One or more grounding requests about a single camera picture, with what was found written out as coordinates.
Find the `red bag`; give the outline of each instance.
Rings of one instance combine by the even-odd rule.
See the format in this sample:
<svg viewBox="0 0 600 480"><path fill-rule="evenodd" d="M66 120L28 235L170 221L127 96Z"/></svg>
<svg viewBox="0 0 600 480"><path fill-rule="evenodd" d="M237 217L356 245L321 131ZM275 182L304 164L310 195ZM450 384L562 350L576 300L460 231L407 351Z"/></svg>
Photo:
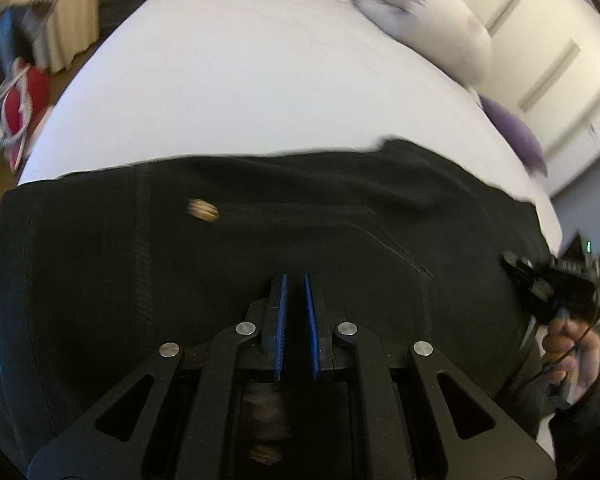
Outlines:
<svg viewBox="0 0 600 480"><path fill-rule="evenodd" d="M49 78L22 58L13 62L11 76L0 86L0 148L16 171L27 141L49 106Z"/></svg>

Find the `bed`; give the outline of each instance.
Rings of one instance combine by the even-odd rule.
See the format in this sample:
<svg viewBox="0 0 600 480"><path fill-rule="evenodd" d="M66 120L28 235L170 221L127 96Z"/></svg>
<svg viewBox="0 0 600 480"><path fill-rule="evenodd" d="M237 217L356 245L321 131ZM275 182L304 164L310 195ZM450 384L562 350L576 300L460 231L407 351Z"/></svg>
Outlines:
<svg viewBox="0 0 600 480"><path fill-rule="evenodd" d="M184 155L410 140L535 204L549 197L467 89L345 0L148 0L50 115L20 184Z"/></svg>

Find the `black cloth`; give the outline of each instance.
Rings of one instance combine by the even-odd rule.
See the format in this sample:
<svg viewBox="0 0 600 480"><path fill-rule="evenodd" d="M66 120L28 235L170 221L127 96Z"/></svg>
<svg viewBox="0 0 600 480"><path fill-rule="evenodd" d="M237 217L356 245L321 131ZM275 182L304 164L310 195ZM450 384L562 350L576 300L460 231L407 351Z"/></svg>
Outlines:
<svg viewBox="0 0 600 480"><path fill-rule="evenodd" d="M219 219L194 218L190 199ZM282 271L318 272L349 320L397 344L431 341L496 397L529 355L506 250L549 256L534 206L403 140L20 186L0 205L0 362L22 453L161 343L205 342L242 320ZM535 415L518 411L532 431Z"/></svg>
<svg viewBox="0 0 600 480"><path fill-rule="evenodd" d="M600 425L600 380L570 410L558 411L549 421L554 436L558 474L574 462Z"/></svg>

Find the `pillow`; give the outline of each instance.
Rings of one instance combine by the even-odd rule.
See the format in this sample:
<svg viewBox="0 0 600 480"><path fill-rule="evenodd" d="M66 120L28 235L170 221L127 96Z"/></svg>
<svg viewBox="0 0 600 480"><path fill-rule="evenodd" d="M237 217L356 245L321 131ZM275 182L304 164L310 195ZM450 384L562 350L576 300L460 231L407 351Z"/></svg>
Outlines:
<svg viewBox="0 0 600 480"><path fill-rule="evenodd" d="M484 113L516 152L522 164L530 170L541 171L546 176L542 146L528 126L496 101L481 95L480 102Z"/></svg>
<svg viewBox="0 0 600 480"><path fill-rule="evenodd" d="M387 34L463 86L482 81L491 64L491 38L462 0L355 0Z"/></svg>

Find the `sleeve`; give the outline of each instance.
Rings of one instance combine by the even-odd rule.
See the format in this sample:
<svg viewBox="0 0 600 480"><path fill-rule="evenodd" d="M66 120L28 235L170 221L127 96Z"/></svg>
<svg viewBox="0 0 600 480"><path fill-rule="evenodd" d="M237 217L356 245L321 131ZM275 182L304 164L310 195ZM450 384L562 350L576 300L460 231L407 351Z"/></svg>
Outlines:
<svg viewBox="0 0 600 480"><path fill-rule="evenodd" d="M533 439L538 438L540 421L547 415L546 392L540 381L525 384L542 367L540 350L533 337L525 345L526 353L522 364L509 376L493 399L507 415Z"/></svg>
<svg viewBox="0 0 600 480"><path fill-rule="evenodd" d="M558 410L549 421L558 474L576 458L599 425L600 378L579 402L568 410Z"/></svg>

